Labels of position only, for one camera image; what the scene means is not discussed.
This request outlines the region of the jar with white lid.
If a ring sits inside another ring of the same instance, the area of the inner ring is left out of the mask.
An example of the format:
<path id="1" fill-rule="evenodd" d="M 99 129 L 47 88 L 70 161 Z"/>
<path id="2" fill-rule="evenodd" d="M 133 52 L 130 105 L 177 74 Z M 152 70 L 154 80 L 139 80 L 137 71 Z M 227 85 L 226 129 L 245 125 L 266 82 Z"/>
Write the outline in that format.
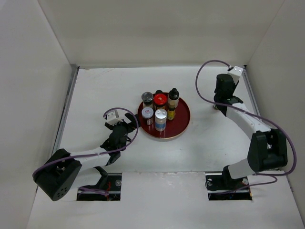
<path id="1" fill-rule="evenodd" d="M 147 125 L 153 124 L 154 110 L 150 107 L 145 107 L 142 109 L 142 117 L 146 120 Z"/>

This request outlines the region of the blue-labelled silver-capped shaker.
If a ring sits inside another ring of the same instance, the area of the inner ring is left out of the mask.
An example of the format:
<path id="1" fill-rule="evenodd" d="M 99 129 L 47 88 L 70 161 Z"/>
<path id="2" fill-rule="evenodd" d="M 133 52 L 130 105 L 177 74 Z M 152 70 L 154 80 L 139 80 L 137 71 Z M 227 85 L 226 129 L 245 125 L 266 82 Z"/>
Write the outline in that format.
<path id="1" fill-rule="evenodd" d="M 166 128 L 167 112 L 165 109 L 157 109 L 155 111 L 155 129 L 162 132 Z"/>

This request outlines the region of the white bottle with black cap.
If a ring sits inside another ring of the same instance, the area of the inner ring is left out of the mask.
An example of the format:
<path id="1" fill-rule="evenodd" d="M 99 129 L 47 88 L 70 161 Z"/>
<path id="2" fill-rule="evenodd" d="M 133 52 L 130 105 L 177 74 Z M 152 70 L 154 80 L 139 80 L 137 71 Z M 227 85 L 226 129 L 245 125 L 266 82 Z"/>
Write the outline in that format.
<path id="1" fill-rule="evenodd" d="M 178 103 L 180 99 L 180 94 L 176 88 L 173 88 L 169 93 L 168 93 L 168 99 L 167 102 L 170 104 L 171 102 L 174 103 L 174 107 L 177 108 Z"/>

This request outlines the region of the glass grinder with black top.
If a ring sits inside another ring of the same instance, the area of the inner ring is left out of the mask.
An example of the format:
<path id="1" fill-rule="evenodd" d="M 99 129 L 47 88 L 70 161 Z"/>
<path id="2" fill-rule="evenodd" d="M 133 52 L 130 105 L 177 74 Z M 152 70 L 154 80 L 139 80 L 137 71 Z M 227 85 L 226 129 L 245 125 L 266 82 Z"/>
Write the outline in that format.
<path id="1" fill-rule="evenodd" d="M 153 94 L 151 92 L 144 92 L 141 95 L 143 108 L 150 107 L 153 108 Z"/>

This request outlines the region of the red-capped sauce jar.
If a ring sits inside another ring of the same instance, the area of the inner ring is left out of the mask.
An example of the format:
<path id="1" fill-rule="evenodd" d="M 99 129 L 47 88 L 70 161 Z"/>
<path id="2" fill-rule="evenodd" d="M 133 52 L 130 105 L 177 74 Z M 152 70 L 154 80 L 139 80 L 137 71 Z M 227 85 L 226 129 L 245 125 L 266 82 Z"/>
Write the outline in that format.
<path id="1" fill-rule="evenodd" d="M 155 94 L 153 99 L 154 110 L 166 109 L 167 97 L 164 94 Z"/>

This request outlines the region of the small yellow-labelled bottle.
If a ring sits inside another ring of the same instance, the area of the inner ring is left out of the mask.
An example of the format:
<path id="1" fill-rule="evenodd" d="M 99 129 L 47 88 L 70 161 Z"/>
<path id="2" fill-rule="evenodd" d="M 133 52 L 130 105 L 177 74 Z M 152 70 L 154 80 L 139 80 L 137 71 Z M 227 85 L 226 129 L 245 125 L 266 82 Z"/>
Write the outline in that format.
<path id="1" fill-rule="evenodd" d="M 167 119 L 173 120 L 175 118 L 175 106 L 169 106 L 167 110 Z"/>

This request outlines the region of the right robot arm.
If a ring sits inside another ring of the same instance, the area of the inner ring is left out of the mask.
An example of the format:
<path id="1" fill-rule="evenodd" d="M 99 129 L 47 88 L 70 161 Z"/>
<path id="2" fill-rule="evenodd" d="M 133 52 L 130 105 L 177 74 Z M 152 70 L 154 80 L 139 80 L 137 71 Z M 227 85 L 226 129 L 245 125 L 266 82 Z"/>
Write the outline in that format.
<path id="1" fill-rule="evenodd" d="M 217 109 L 249 137 L 250 146 L 245 159 L 225 166 L 222 174 L 216 176 L 212 190 L 240 188 L 246 176 L 283 167 L 288 162 L 286 137 L 283 132 L 249 115 L 243 101 L 233 95 L 236 87 L 231 75 L 217 75 L 214 101 L 217 103 Z"/>

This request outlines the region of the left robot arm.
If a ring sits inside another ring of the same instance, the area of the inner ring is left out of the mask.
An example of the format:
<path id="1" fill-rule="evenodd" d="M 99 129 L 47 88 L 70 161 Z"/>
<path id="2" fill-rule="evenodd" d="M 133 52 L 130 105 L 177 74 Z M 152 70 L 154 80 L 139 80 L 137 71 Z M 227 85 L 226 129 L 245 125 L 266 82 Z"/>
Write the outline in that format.
<path id="1" fill-rule="evenodd" d="M 91 177 L 91 185 L 82 185 L 82 192 L 92 191 L 107 195 L 107 172 L 103 167 L 114 164 L 134 140 L 129 138 L 132 132 L 138 132 L 141 126 L 138 115 L 126 112 L 128 122 L 120 118 L 117 110 L 107 111 L 103 117 L 105 126 L 111 131 L 109 137 L 97 148 L 83 152 L 68 152 L 64 148 L 57 150 L 49 160 L 36 169 L 33 181 L 52 200 L 63 198 L 73 188 L 77 176 L 82 171 L 94 168 L 99 173 Z"/>

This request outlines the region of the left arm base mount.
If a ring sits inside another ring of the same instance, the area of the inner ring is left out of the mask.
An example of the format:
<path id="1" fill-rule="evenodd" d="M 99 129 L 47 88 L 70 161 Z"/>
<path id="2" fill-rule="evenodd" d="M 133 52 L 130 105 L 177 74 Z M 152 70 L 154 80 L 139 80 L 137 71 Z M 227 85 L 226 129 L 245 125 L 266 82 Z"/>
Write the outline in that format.
<path id="1" fill-rule="evenodd" d="M 77 201 L 120 201 L 122 173 L 108 173 L 102 167 L 95 167 L 98 181 L 92 185 L 78 187 Z"/>

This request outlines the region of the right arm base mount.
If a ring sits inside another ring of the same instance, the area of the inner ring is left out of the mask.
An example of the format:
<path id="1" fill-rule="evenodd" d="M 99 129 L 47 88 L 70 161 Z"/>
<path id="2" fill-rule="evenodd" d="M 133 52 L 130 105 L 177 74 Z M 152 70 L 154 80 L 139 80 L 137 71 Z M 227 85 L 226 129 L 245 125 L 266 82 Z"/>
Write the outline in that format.
<path id="1" fill-rule="evenodd" d="M 224 182 L 221 172 L 205 173 L 205 187 L 210 201 L 252 200 L 248 177 Z"/>

